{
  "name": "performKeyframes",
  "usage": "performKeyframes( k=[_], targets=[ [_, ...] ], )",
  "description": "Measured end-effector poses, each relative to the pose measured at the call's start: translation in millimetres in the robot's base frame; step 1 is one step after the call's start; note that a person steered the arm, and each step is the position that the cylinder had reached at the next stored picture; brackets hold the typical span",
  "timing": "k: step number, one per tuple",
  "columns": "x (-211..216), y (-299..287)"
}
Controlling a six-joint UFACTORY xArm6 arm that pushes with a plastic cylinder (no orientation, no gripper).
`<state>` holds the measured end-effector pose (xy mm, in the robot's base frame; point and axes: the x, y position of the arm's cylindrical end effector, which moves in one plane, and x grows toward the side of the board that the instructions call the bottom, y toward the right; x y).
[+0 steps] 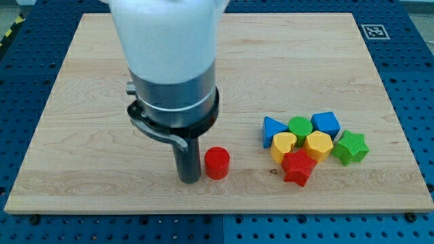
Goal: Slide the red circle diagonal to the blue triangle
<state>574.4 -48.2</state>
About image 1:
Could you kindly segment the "black clamp ring mount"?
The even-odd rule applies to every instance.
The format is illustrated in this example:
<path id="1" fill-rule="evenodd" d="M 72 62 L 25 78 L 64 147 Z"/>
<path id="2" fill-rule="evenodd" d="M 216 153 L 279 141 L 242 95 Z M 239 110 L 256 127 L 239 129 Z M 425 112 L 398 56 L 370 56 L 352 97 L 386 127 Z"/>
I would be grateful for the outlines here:
<path id="1" fill-rule="evenodd" d="M 198 122 L 180 128 L 166 127 L 151 121 L 144 112 L 137 100 L 132 102 L 127 113 L 130 116 L 130 121 L 139 131 L 146 136 L 162 143 L 175 146 L 182 153 L 189 151 L 189 143 L 187 140 L 196 139 L 208 131 L 218 118 L 220 95 L 217 87 L 214 89 L 214 103 L 210 112 Z"/>

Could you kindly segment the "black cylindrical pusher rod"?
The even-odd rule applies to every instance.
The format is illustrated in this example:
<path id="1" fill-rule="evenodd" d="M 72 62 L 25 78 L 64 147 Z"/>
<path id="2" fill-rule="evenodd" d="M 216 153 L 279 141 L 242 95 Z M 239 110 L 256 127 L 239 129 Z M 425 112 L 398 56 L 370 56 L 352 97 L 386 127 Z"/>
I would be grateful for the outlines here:
<path id="1" fill-rule="evenodd" d="M 181 137 L 172 149 L 180 180 L 185 184 L 197 182 L 201 177 L 198 139 Z"/>

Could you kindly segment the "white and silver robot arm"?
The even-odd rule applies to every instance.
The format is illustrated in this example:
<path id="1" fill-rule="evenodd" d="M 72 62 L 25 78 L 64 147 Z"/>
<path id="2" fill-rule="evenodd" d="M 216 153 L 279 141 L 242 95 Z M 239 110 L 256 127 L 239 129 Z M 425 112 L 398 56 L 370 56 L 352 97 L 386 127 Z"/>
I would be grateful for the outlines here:
<path id="1" fill-rule="evenodd" d="M 108 0 L 132 80 L 131 123 L 171 144 L 178 177 L 201 177 L 198 138 L 218 116 L 217 28 L 227 1 Z"/>

